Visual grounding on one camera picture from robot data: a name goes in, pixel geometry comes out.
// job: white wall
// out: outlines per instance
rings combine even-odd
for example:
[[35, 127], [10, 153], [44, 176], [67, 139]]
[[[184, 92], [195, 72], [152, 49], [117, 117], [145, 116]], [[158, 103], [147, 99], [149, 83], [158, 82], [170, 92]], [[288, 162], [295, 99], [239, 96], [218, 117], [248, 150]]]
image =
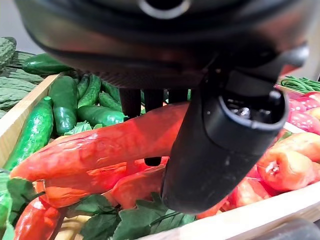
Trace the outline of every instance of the white wall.
[[[0, 0], [0, 36], [15, 37], [17, 49], [20, 51], [34, 54], [43, 52], [26, 33], [13, 0]], [[318, 80], [320, 75], [320, 17], [308, 39], [310, 57], [304, 67], [296, 70], [292, 75]]]
[[19, 51], [33, 54], [44, 52], [30, 39], [24, 29], [13, 0], [0, 0], [0, 36], [14, 37]]

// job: green leaf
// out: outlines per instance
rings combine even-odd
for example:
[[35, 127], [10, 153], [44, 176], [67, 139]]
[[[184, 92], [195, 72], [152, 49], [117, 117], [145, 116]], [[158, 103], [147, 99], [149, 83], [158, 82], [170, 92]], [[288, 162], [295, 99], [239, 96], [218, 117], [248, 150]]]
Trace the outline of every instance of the green leaf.
[[102, 128], [103, 127], [103, 125], [102, 124], [97, 124], [97, 125], [95, 125], [94, 126], [94, 128], [93, 129], [100, 129], [100, 128]]
[[119, 212], [121, 222], [116, 228], [113, 240], [134, 240], [151, 233], [150, 224], [168, 211], [159, 194], [152, 194], [153, 201], [138, 200], [137, 209], [127, 209]]
[[71, 131], [66, 132], [64, 135], [71, 136], [71, 135], [79, 134], [79, 133], [90, 131], [90, 130], [92, 130], [92, 127], [87, 121], [77, 122], [75, 127]]
[[109, 201], [99, 194], [84, 197], [81, 202], [71, 206], [69, 209], [92, 214], [116, 212], [115, 208], [109, 203]]
[[183, 225], [192, 223], [195, 220], [196, 217], [194, 215], [177, 213], [169, 209], [160, 221], [151, 226], [150, 234], [158, 234], [163, 231], [175, 229]]
[[83, 240], [107, 240], [112, 237], [119, 223], [118, 214], [98, 214], [84, 224], [80, 234]]
[[26, 206], [37, 197], [32, 182], [22, 178], [12, 178], [7, 182], [7, 189], [12, 198], [9, 222], [15, 226]]

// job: green cucumber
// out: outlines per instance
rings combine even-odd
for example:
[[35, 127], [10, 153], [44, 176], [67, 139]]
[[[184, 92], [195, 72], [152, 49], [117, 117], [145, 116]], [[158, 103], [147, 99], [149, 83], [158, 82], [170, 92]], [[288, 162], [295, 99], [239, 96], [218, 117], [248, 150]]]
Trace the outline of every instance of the green cucumber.
[[112, 86], [110, 83], [106, 81], [102, 81], [102, 89], [104, 92], [108, 93], [113, 97], [118, 103], [121, 103], [119, 88]]
[[102, 124], [104, 127], [122, 123], [125, 117], [122, 112], [104, 106], [82, 106], [77, 114], [81, 121], [87, 121], [91, 126]]
[[28, 93], [24, 90], [0, 87], [0, 109], [9, 110], [13, 108]]
[[77, 84], [70, 76], [59, 76], [49, 89], [56, 133], [59, 136], [69, 132], [77, 124], [77, 93]]
[[99, 103], [103, 107], [122, 112], [121, 104], [117, 102], [112, 96], [110, 96], [109, 93], [100, 92]]
[[80, 98], [82, 98], [85, 95], [89, 86], [89, 82], [90, 82], [89, 75], [88, 74], [83, 75], [81, 81], [78, 84], [78, 91], [79, 91]]
[[47, 53], [42, 53], [26, 59], [22, 69], [29, 74], [52, 75], [71, 70], [72, 67], [64, 65]]
[[0, 76], [0, 86], [8, 89], [19, 89], [31, 92], [37, 85], [21, 79]]
[[101, 79], [95, 75], [91, 75], [89, 86], [85, 91], [85, 94], [78, 102], [78, 108], [96, 104], [98, 101], [100, 89]]
[[0, 70], [11, 61], [17, 41], [13, 37], [0, 37]]
[[31, 154], [47, 145], [53, 125], [52, 99], [46, 96], [27, 117], [19, 139], [3, 168], [11, 171]]

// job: red pepper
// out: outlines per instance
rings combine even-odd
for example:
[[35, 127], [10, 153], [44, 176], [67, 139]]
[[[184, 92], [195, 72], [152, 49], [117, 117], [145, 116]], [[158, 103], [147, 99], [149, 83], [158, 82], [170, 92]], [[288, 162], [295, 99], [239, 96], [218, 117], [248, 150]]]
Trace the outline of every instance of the red pepper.
[[[167, 161], [168, 157], [163, 157], [161, 165], [165, 166]], [[136, 160], [131, 169], [128, 169], [126, 162], [122, 162], [73, 176], [39, 181], [36, 183], [36, 190], [38, 193], [46, 193], [41, 197], [51, 206], [63, 208], [91, 194], [105, 193], [111, 190], [120, 179], [150, 168], [152, 167], [147, 166], [144, 159]]]
[[320, 135], [320, 121], [305, 112], [290, 112], [288, 122], [306, 132]]
[[312, 161], [296, 151], [268, 150], [257, 169], [266, 184], [281, 192], [304, 188], [315, 180]]
[[313, 162], [320, 162], [320, 135], [311, 132], [296, 133], [277, 142], [271, 150], [295, 151]]
[[196, 215], [196, 219], [204, 219], [207, 217], [212, 217], [216, 214], [218, 214], [219, 210], [221, 209], [221, 207], [226, 203], [226, 201], [228, 200], [228, 196], [226, 196], [224, 199], [222, 199], [220, 202], [218, 202], [216, 205], [214, 205], [212, 208], [210, 208], [209, 210], [197, 214]]
[[25, 208], [15, 226], [14, 240], [49, 240], [62, 212], [39, 198], [34, 199]]
[[167, 105], [124, 123], [54, 141], [14, 168], [11, 177], [34, 182], [169, 156], [188, 106]]
[[116, 206], [132, 209], [136, 201], [152, 200], [151, 193], [160, 193], [165, 166], [160, 165], [120, 179], [116, 185], [103, 195]]

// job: wooden crate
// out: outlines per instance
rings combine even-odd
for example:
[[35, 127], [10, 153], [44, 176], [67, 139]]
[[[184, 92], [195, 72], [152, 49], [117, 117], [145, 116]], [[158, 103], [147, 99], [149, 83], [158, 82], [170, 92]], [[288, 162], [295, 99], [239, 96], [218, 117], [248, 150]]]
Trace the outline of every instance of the wooden crate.
[[[48, 93], [57, 76], [49, 76], [0, 119], [0, 164], [6, 162], [26, 117]], [[180, 228], [143, 237], [144, 240], [249, 240], [293, 218], [320, 219], [320, 182], [248, 206], [227, 211]], [[55, 240], [81, 240], [88, 216], [66, 218]]]

